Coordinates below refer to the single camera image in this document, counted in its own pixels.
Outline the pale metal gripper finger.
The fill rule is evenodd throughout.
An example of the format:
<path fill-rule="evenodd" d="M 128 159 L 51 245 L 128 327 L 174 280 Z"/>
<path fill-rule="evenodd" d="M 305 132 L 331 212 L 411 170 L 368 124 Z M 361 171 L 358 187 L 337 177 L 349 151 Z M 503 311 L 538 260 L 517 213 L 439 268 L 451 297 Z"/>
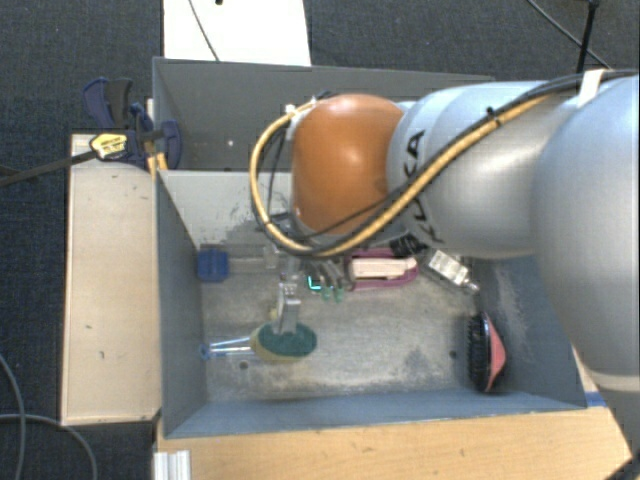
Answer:
<path fill-rule="evenodd" d="M 296 333 L 301 300 L 297 297 L 286 297 L 279 310 L 279 334 Z"/>
<path fill-rule="evenodd" d="M 276 302 L 276 318 L 283 321 L 292 317 L 296 311 L 296 285 L 289 282 L 281 282 L 278 287 Z"/>

